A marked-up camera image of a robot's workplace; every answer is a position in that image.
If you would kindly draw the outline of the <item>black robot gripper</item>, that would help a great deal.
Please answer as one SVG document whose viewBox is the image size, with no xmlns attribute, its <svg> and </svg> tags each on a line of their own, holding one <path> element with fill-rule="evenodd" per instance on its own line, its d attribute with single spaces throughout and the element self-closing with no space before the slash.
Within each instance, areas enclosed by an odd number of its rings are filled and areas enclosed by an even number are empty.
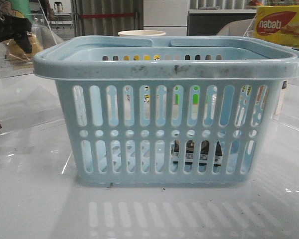
<svg viewBox="0 0 299 239">
<path fill-rule="evenodd" d="M 13 39 L 25 53 L 31 53 L 32 45 L 28 39 L 31 29 L 28 18 L 9 15 L 0 8 L 0 42 Z"/>
</svg>

